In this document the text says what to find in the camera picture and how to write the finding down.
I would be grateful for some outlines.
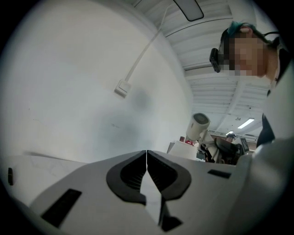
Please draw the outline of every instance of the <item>person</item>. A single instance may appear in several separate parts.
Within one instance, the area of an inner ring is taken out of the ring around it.
[[[229,141],[230,143],[232,143],[235,139],[236,135],[235,134],[228,134],[226,136],[226,141]]]
[[[255,26],[240,22],[232,22],[222,33],[218,57],[224,70],[259,78],[266,76],[271,82],[267,95],[278,85],[291,60],[279,37],[269,41]],[[262,126],[257,146],[275,139],[265,115]]]

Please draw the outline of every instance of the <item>ceiling beam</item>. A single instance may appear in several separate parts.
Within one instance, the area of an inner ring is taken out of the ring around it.
[[[246,83],[244,82],[244,79],[242,79],[242,77],[240,77],[238,83],[237,83],[237,87],[235,89],[234,92],[234,96],[231,100],[231,103],[226,111],[225,116],[222,118],[220,124],[218,125],[218,127],[216,128],[216,130],[219,130],[222,125],[226,122],[226,119],[228,118],[229,114],[231,114],[233,112],[233,110],[235,109],[236,105],[238,104],[240,97],[245,89]]]
[[[251,131],[254,131],[254,130],[260,128],[260,127],[262,127],[262,121],[256,123],[255,125],[253,125],[253,126],[247,128],[247,129],[245,129],[245,130],[241,130],[239,133],[236,133],[236,134],[244,135],[244,134],[247,134],[247,133],[249,133],[249,132],[251,132]]]

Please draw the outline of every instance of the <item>white cylindrical device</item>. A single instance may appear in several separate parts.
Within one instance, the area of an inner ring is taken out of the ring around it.
[[[205,114],[193,114],[186,131],[187,137],[192,141],[200,139],[200,133],[207,129],[209,124],[210,119]]]

